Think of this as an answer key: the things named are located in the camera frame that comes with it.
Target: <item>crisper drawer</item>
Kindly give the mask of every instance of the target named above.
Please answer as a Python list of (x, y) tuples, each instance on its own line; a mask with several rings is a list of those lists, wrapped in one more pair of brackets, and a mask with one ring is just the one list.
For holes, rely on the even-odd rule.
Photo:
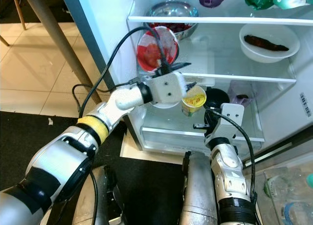
[[(186, 131), (175, 131), (159, 128), (142, 127), (141, 135), (146, 147), (151, 151), (184, 154), (187, 151), (199, 151), (210, 154), (210, 150), (204, 145), (204, 134)], [(261, 142), (250, 138), (254, 151), (261, 149)], [(230, 143), (238, 149), (241, 159), (249, 158), (249, 149), (244, 140), (230, 139)]]

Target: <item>bowl rim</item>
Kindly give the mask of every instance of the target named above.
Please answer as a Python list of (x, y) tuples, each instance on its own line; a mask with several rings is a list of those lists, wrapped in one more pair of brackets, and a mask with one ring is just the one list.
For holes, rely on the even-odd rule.
[(194, 15), (193, 17), (199, 17), (199, 11), (197, 8), (195, 8), (193, 5), (187, 3), (186, 1), (179, 1), (179, 0), (166, 0), (166, 1), (162, 1), (162, 2), (159, 2), (155, 5), (153, 5), (152, 7), (150, 7), (148, 9), (148, 11), (146, 12), (145, 16), (148, 16), (148, 17), (153, 17), (151, 14), (149, 14), (149, 12), (151, 12), (152, 9), (155, 9), (157, 8), (159, 5), (162, 5), (162, 4), (166, 4), (166, 3), (180, 3), (182, 4), (183, 6), (188, 6), (189, 8), (193, 8), (196, 10), (196, 15)]
[[(144, 22), (143, 25), (150, 27), (150, 26), (149, 26), (149, 23), (164, 23), (164, 22)], [(198, 26), (199, 23), (191, 23), (191, 24), (192, 24), (192, 25), (191, 25), (190, 28), (185, 29), (185, 30), (180, 31), (180, 32), (176, 32), (176, 33), (173, 32), (173, 33), (174, 33), (175, 35), (177, 35), (177, 34), (179, 34), (179, 33), (186, 32), (186, 31), (191, 30), (192, 28)]]
[(296, 39), (296, 48), (294, 50), (294, 52), (288, 54), (288, 55), (284, 55), (284, 56), (268, 56), (268, 55), (263, 55), (263, 54), (260, 54), (256, 51), (254, 51), (251, 47), (247, 46), (247, 45), (250, 45), (248, 44), (247, 42), (245, 42), (243, 40), (243, 37), (242, 37), (242, 32), (245, 28), (249, 27), (249, 26), (252, 26), (252, 25), (255, 25), (255, 24), (245, 24), (239, 31), (239, 39), (240, 39), (240, 42), (241, 42), (241, 45), (243, 45), (247, 50), (249, 50), (250, 52), (252, 52), (253, 54), (255, 55), (258, 55), (258, 56), (261, 56), (261, 57), (264, 57), (264, 58), (269, 58), (269, 59), (284, 59), (284, 58), (288, 58), (292, 55), (294, 55), (295, 53), (297, 53), (300, 49), (300, 40), (298, 38), (298, 36), (295, 34), (295, 32), (293, 32), (291, 29), (289, 29), (288, 27), (286, 27), (285, 25), (281, 25), (281, 24), (271, 24), (270, 26), (273, 26), (273, 27), (281, 27), (281, 28), (284, 28), (284, 30), (286, 30), (289, 34), (292, 34), (294, 36), (294, 38)]
[[(180, 101), (177, 101), (175, 103), (167, 103), (167, 104), (162, 104), (162, 103), (157, 103), (157, 104), (152, 104), (151, 102), (149, 102), (153, 107), (157, 108), (157, 109), (171, 109), (173, 107), (175, 107), (177, 104), (180, 103)], [(162, 105), (168, 105), (167, 107), (163, 106), (163, 107), (160, 107), (160, 106), (157, 106), (158, 104), (162, 104)]]

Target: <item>white bowl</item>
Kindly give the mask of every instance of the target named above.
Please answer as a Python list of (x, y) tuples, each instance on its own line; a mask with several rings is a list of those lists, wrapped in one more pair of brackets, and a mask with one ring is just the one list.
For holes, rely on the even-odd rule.
[(170, 109), (172, 107), (175, 107), (177, 104), (179, 104), (180, 101), (176, 102), (176, 103), (167, 103), (167, 104), (161, 104), (161, 103), (150, 103), (152, 106), (158, 108), (158, 109)]
[[(288, 51), (271, 51), (245, 42), (244, 36), (252, 35), (269, 40), (276, 45), (284, 45)], [(241, 50), (252, 60), (260, 63), (275, 63), (298, 52), (300, 41), (288, 27), (273, 24), (246, 24), (239, 33)]]

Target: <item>barcode label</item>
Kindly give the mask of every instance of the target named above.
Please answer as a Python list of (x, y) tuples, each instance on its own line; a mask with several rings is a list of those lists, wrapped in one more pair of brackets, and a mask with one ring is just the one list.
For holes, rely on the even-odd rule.
[(302, 106), (304, 108), (304, 111), (305, 111), (306, 115), (308, 117), (310, 117), (312, 115), (312, 111), (311, 111), (311, 109), (308, 106), (308, 101), (307, 101), (307, 99), (306, 99), (306, 97), (305, 97), (303, 92), (300, 93), (300, 99), (301, 99)]

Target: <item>black cable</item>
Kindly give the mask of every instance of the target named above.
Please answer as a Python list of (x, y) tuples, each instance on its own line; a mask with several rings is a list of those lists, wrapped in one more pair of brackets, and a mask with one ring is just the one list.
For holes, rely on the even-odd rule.
[(94, 188), (94, 206), (93, 206), (93, 218), (92, 218), (91, 225), (95, 225), (96, 217), (97, 217), (97, 210), (98, 210), (98, 187), (97, 187), (96, 178), (94, 177), (92, 170), (90, 171), (90, 177), (91, 177), (93, 188)]
[[(246, 132), (243, 130), (243, 128), (241, 128), (240, 125), (238, 125), (235, 121), (233, 121), (232, 119), (230, 119), (229, 117), (220, 114), (217, 111), (214, 111), (213, 109), (206, 109), (209, 112), (219, 116), (220, 118), (223, 118), (224, 120), (228, 121), (230, 124), (232, 124), (234, 127), (237, 128), (238, 131), (240, 131), (240, 133), (242, 133), (242, 135), (244, 136), (246, 143), (248, 145), (249, 148), (249, 152), (250, 152), (250, 160), (251, 160), (251, 187), (250, 187), (250, 199), (251, 202), (254, 204), (254, 206), (256, 206), (256, 200), (257, 200), (257, 194), (254, 191), (254, 185), (255, 185), (255, 159), (254, 159), (254, 153), (253, 153), (253, 147), (251, 144), (251, 141), (248, 137), (248, 135), (246, 134)], [(257, 212), (255, 211), (255, 218), (256, 218), (256, 222), (258, 225), (261, 225), (260, 219), (258, 217)]]
[[(115, 85), (115, 86), (113, 86), (113, 87), (112, 87), (111, 89), (109, 89), (109, 90), (101, 90), (101, 89), (99, 89), (99, 88), (97, 88), (96, 90), (99, 91), (99, 92), (102, 92), (102, 93), (107, 93), (107, 92), (111, 92), (112, 90), (116, 89), (117, 87), (121, 87), (121, 86), (128, 85), (129, 83), (130, 83), (130, 82), (125, 82), (125, 83), (121, 83), (121, 84)], [(88, 84), (76, 84), (75, 86), (72, 87), (72, 95), (73, 95), (74, 100), (75, 100), (75, 102), (76, 102), (78, 112), (80, 111), (81, 106), (80, 106), (79, 100), (78, 100), (77, 97), (76, 97), (75, 89), (76, 89), (76, 87), (80, 87), (80, 86), (92, 88), (92, 85), (88, 85)]]
[(69, 201), (66, 201), (66, 202), (63, 204), (63, 206), (62, 206), (62, 208), (61, 208), (61, 211), (60, 211), (60, 214), (59, 214), (59, 217), (58, 217), (58, 220), (55, 222), (54, 225), (57, 225), (57, 224), (60, 222), (61, 218), (62, 218), (63, 215), (64, 215), (64, 212), (65, 212), (65, 210), (66, 210), (66, 207), (67, 207), (67, 203), (68, 203), (68, 202), (69, 202)]
[(118, 50), (120, 49), (120, 47), (122, 46), (122, 44), (125, 42), (125, 40), (131, 36), (133, 33), (136, 33), (140, 30), (147, 30), (147, 31), (150, 31), (152, 33), (152, 35), (156, 38), (156, 43), (159, 47), (159, 50), (160, 50), (160, 53), (161, 53), (161, 64), (162, 66), (166, 67), (168, 66), (168, 63), (166, 61), (166, 57), (165, 57), (165, 54), (164, 54), (164, 50), (163, 50), (163, 47), (162, 47), (162, 44), (161, 44), (161, 40), (160, 40), (160, 37), (159, 35), (157, 34), (156, 31), (154, 31), (153, 29), (147, 27), (147, 26), (141, 26), (141, 27), (138, 27), (138, 28), (134, 28), (133, 30), (129, 31), (121, 40), (120, 42), (117, 44), (117, 46), (115, 47), (106, 67), (104, 68), (101, 76), (99, 77), (98, 81), (96, 82), (96, 84), (91, 88), (90, 92), (88, 93), (86, 99), (84, 100), (83, 104), (82, 104), (82, 107), (79, 111), (79, 118), (81, 118), (83, 116), (83, 113), (84, 113), (84, 109), (86, 107), (86, 104), (88, 102), (88, 100), (90, 99), (91, 95), (95, 92), (95, 90), (97, 89), (97, 87), (99, 86), (100, 82), (102, 81), (104, 75), (106, 74), (106, 72), (108, 71), (110, 65), (112, 64), (112, 61), (114, 59), (114, 57), (116, 56)]

